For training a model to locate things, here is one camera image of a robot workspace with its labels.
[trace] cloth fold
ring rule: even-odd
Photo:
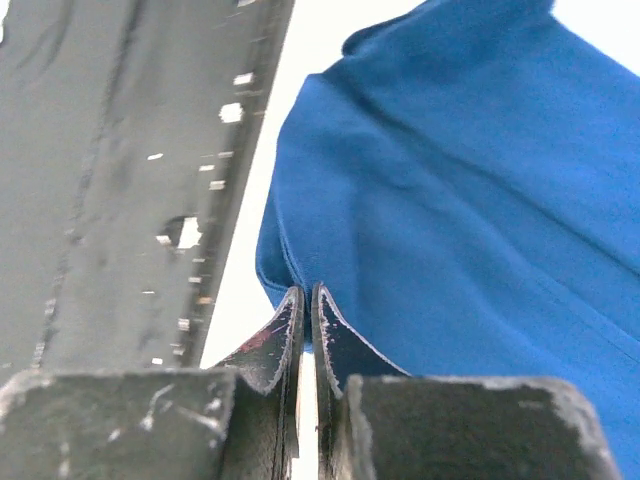
[[[430,0],[354,34],[278,141],[271,301],[324,282],[418,375],[553,375],[640,478],[640,79],[542,0]]]

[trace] blue fabric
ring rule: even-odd
[[[352,36],[281,131],[257,252],[414,374],[553,375],[640,478],[640,79],[550,1]]]

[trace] scratched black surface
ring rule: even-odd
[[[200,320],[211,313],[215,291],[201,285],[216,283],[202,277],[221,274],[250,163],[250,151],[219,158],[238,127],[218,113],[246,102],[233,80],[256,62],[269,7],[12,2],[0,46],[0,383],[37,345],[45,367],[177,364],[171,344],[194,292]],[[267,90],[254,96],[265,103]],[[230,193],[210,192],[229,171]],[[156,235],[181,215],[205,237],[222,231],[222,247],[162,245]],[[194,263],[202,256],[216,271]]]

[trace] folded cloth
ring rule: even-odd
[[[419,375],[553,375],[640,478],[640,79],[544,0],[353,35],[281,131],[257,251]]]

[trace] blue cloth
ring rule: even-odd
[[[353,35],[281,131],[257,270],[419,375],[553,375],[640,479],[640,79],[542,0]]]

